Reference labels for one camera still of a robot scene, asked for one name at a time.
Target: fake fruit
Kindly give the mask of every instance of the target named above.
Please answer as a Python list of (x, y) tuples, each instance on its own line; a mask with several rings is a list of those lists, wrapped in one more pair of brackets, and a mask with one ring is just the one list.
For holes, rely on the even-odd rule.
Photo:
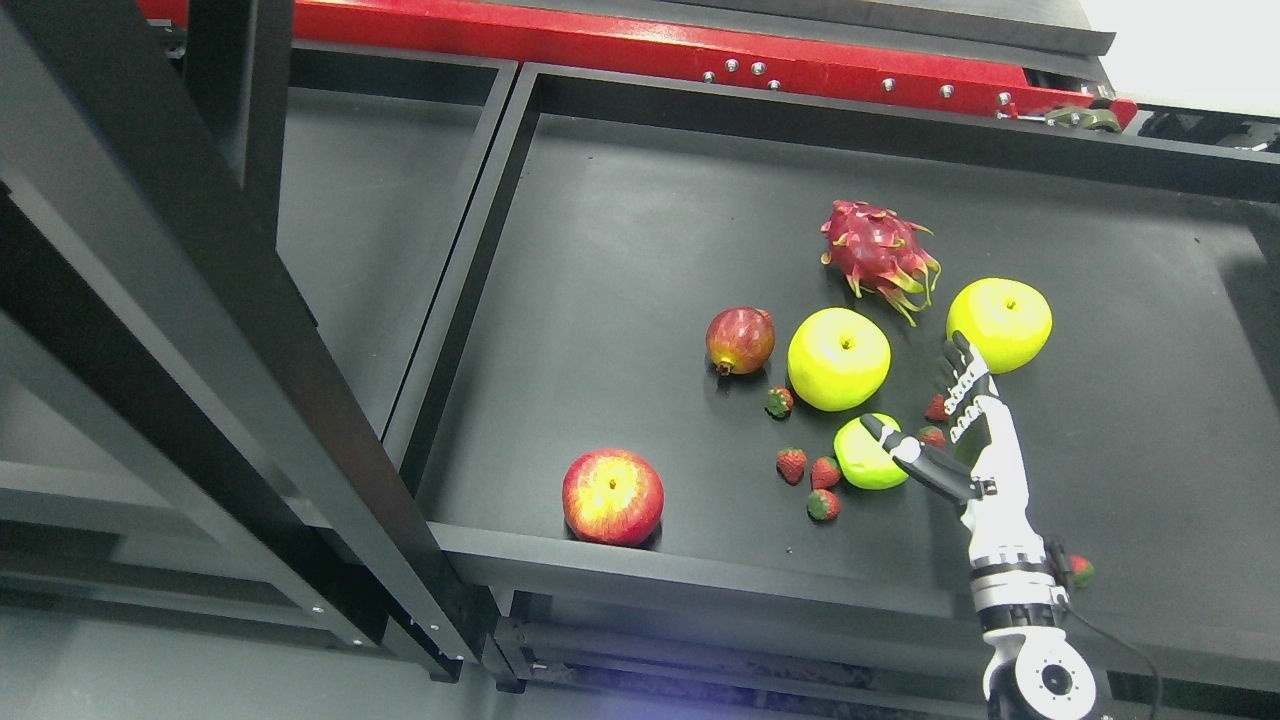
[(942, 434), (942, 430), (934, 428), (933, 425), (927, 425), (915, 433), (915, 438), (923, 443), (932, 445), (933, 447), (946, 447), (947, 436)]
[[(831, 219), (820, 231), (827, 236), (822, 264), (835, 263), (855, 297), (863, 296), (863, 287), (879, 292), (915, 327), (911, 313), (932, 305), (933, 286), (942, 272), (942, 265), (920, 247), (915, 231), (933, 232), (860, 200), (832, 202)], [(923, 292), (924, 305), (909, 300), (908, 292)]]
[(771, 387), (769, 396), (764, 401), (764, 411), (773, 415), (776, 420), (786, 420), (791, 415), (791, 409), (795, 407), (796, 398), (791, 396), (791, 391), (785, 387)]
[(992, 373), (1021, 368), (1053, 329), (1048, 301), (1034, 287), (1007, 278), (969, 283), (947, 311), (947, 337), (960, 331)]
[(579, 538), (634, 547), (662, 518), (662, 479), (630, 450), (593, 450), (570, 465), (562, 500), (564, 521)]
[(835, 520), (840, 515), (840, 498), (829, 489), (809, 493), (809, 516), (814, 520)]
[[(893, 418), (881, 413), (874, 415), (895, 430), (902, 429)], [(836, 457), (840, 460), (840, 470), (845, 474), (845, 479), (854, 487), (886, 489), (906, 480), (906, 471), (893, 462), (879, 441), (867, 432), (858, 418), (836, 433)]]
[(722, 375), (745, 375), (773, 352), (773, 318), (759, 307), (721, 310), (707, 328), (707, 354)]
[(778, 452), (778, 474), (788, 486), (800, 484), (800, 478), (804, 477), (804, 468), (808, 464), (809, 459), (799, 447), (788, 447)]
[(819, 457), (809, 468), (809, 483), (813, 489), (827, 489), (840, 483), (840, 465), (835, 457)]
[(924, 419), (931, 423), (946, 423), (951, 416), (947, 415), (947, 409), (942, 402), (942, 395), (934, 395), (929, 406), (924, 409)]
[(847, 307), (805, 318), (787, 347), (787, 377), (818, 410), (849, 410), (870, 397), (888, 375), (888, 338)]
[(1093, 564), (1085, 557), (1079, 555), (1073, 555), (1071, 561), (1071, 587), (1075, 589), (1084, 589), (1089, 587), (1093, 582)]

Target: black cable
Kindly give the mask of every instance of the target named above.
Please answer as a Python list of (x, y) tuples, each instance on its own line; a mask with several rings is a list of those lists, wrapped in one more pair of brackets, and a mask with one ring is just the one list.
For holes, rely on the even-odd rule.
[(1164, 680), (1164, 678), (1160, 676), (1160, 670), (1156, 667), (1156, 662), (1153, 660), (1151, 660), (1151, 656), (1148, 656), (1146, 652), (1138, 650), (1135, 646), (1129, 644), (1128, 642), (1125, 642), (1125, 641), (1123, 641), (1123, 639), (1112, 635), (1111, 633), (1103, 630), (1102, 628), (1094, 625), (1093, 623), (1089, 623), (1083, 615), (1080, 615), (1075, 610), (1074, 606), (1071, 606), (1070, 601), (1068, 601), (1065, 598), (1060, 598), (1059, 606), (1062, 610), (1065, 610), (1066, 612), (1074, 615), (1075, 619), (1079, 620), (1080, 624), (1083, 624), (1085, 628), (1093, 630), (1094, 633), (1102, 635), (1103, 638), (1106, 638), (1106, 639), (1116, 643), (1117, 646), (1128, 650), (1129, 652), (1137, 655), (1138, 657), (1142, 659), (1143, 662), (1147, 664), (1147, 667), (1151, 670), (1151, 676), (1155, 678), (1155, 680), (1156, 680), (1156, 689), (1155, 689), (1155, 693), (1153, 693), (1153, 696), (1151, 698), (1151, 715), (1147, 716), (1147, 720), (1156, 720), (1156, 716), (1160, 715), (1160, 703), (1162, 702), (1164, 694), (1165, 694), (1165, 680)]

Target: red apple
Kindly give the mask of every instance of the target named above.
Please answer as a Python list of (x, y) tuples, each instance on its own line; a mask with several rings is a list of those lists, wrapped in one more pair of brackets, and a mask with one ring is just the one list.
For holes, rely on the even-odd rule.
[(635, 547), (662, 518), (662, 479), (630, 450), (584, 454), (564, 474), (564, 521), (579, 538)]

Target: black tray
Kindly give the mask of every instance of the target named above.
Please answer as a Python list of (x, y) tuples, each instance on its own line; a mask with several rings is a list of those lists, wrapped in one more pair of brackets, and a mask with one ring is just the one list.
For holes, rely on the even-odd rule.
[[(819, 264), (837, 197), (937, 233), (918, 328)], [(645, 607), (722, 644), (972, 660), (989, 651), (950, 506), (914, 483), (842, 487), (841, 516), (815, 524), (773, 456), (829, 454), (865, 410), (923, 425), (951, 299), (1012, 277), (1055, 331), (1000, 388), (1033, 525), (1098, 568), (1080, 610), (1174, 674), (1274, 688), (1280, 300), (1260, 243), (1280, 233), (1257, 201), (1277, 197), (1280, 160), (1260, 154), (527, 65), (415, 359), (434, 375), (403, 473), (468, 580)], [(722, 383), (703, 333), (739, 304), (773, 313), (778, 350)], [(771, 420), (791, 333), (833, 305), (886, 332), (888, 380), (855, 411)], [(663, 475), (644, 550), (566, 529), (563, 473), (602, 446)]]
[(406, 382), (516, 64), (298, 44), (278, 250), (375, 432), (398, 460)]

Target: apple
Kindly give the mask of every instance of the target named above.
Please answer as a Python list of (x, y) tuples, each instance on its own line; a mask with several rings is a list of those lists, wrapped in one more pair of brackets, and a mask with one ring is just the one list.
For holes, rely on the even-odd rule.
[(947, 337), (963, 332), (992, 373), (1007, 373), (1029, 363), (1052, 329), (1053, 313), (1044, 296), (1006, 278), (969, 283), (947, 311)]
[(564, 473), (562, 500), (564, 521), (579, 538), (635, 547), (662, 518), (662, 479), (630, 450), (593, 450)]
[(847, 307), (809, 315), (787, 347), (791, 387), (818, 410), (861, 405), (884, 383), (888, 365), (888, 338)]
[[(901, 430), (897, 420), (881, 413), (872, 413), (882, 423)], [(840, 471), (854, 487), (863, 489), (886, 489), (902, 484), (906, 480), (906, 471), (893, 462), (893, 459), (884, 452), (879, 441), (863, 427), (858, 418), (854, 418), (836, 433), (836, 460), (840, 461)]]

